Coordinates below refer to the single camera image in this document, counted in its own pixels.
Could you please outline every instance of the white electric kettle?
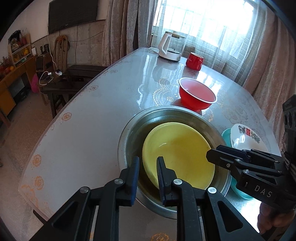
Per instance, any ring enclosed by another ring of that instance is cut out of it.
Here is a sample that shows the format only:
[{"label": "white electric kettle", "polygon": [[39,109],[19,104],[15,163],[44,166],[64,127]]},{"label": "white electric kettle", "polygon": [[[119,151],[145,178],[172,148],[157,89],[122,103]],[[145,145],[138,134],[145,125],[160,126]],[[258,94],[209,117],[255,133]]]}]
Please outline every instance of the white electric kettle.
[{"label": "white electric kettle", "polygon": [[158,45],[158,55],[168,60],[180,61],[184,46],[184,36],[166,31]]}]

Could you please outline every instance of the black appliance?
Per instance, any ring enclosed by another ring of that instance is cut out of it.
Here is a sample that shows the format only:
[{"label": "black appliance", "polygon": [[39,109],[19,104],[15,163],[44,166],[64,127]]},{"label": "black appliance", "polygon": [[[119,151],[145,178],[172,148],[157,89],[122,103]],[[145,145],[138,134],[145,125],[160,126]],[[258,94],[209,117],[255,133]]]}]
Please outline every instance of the black appliance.
[{"label": "black appliance", "polygon": [[98,0],[53,0],[49,3],[48,33],[94,22],[98,10]]},{"label": "black appliance", "polygon": [[49,50],[49,44],[45,44],[44,45],[44,52],[45,53],[49,53],[50,52],[50,50]]},{"label": "black appliance", "polygon": [[40,52],[41,52],[41,54],[44,54],[43,46],[40,46]]},{"label": "black appliance", "polygon": [[36,57],[37,75],[39,72],[43,73],[44,71],[48,71],[48,72],[54,71],[52,57],[51,57],[50,53],[45,53],[45,54],[42,54],[42,55]]}]

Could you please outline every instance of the cable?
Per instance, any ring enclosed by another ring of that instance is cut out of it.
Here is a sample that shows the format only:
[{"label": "cable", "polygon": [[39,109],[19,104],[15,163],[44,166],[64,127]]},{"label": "cable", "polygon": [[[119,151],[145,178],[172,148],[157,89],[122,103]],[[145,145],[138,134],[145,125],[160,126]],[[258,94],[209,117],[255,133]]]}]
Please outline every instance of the cable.
[{"label": "cable", "polygon": [[[97,33],[97,34],[95,34],[95,35],[89,37],[88,39],[91,39],[92,37],[95,37],[95,36],[97,36],[98,34],[101,34],[102,32],[99,32],[99,33]],[[76,40],[76,41],[69,40],[69,42],[81,42],[81,41],[85,41],[85,40],[88,40],[88,39],[84,39],[84,40]]]},{"label": "cable", "polygon": [[50,44],[49,44],[49,37],[48,37],[48,26],[47,26],[47,40],[48,40],[48,47],[49,47],[49,53],[52,57],[52,52],[50,51]]},{"label": "cable", "polygon": [[41,84],[41,83],[40,83],[40,80],[41,80],[41,78],[42,78],[42,76],[44,75],[45,72],[48,73],[48,71],[44,71],[44,72],[43,72],[43,74],[41,75],[41,77],[40,77],[40,79],[39,79],[39,84],[40,84],[40,85],[47,85],[50,81],[52,81],[52,80],[54,79],[53,77],[50,77],[50,81],[48,81],[46,84]]},{"label": "cable", "polygon": [[153,48],[153,47],[150,47],[148,48],[150,52],[152,53],[159,53],[159,49],[158,48]]},{"label": "cable", "polygon": [[78,25],[77,25],[77,31],[76,31],[76,47],[75,47],[75,65],[76,65],[76,49],[77,49],[77,41],[78,40]]},{"label": "cable", "polygon": [[44,71],[44,72],[43,72],[43,74],[41,75],[41,77],[40,77],[40,79],[39,79],[39,84],[40,84],[40,85],[43,85],[43,84],[41,84],[41,83],[40,83],[40,80],[41,80],[41,78],[42,78],[42,76],[44,75],[44,73],[45,73],[45,72],[47,72],[47,73],[48,73],[48,71]]}]

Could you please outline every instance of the white plate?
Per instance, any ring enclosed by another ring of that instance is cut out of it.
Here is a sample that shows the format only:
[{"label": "white plate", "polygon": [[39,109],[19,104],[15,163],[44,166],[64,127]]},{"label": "white plate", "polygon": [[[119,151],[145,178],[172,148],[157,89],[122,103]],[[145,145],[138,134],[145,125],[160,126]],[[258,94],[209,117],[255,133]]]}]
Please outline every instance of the white plate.
[{"label": "white plate", "polygon": [[255,131],[243,124],[235,124],[230,131],[230,141],[233,148],[239,150],[260,150],[268,152],[262,139]]}]

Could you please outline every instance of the pink bag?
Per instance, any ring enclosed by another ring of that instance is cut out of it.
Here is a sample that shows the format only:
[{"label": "pink bag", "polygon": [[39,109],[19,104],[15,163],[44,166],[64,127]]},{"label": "pink bag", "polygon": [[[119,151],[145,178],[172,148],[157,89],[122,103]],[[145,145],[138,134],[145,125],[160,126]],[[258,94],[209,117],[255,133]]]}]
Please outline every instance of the pink bag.
[{"label": "pink bag", "polygon": [[30,83],[31,89],[34,93],[39,93],[38,82],[39,82],[39,79],[37,77],[37,74],[34,74],[32,81]]}]

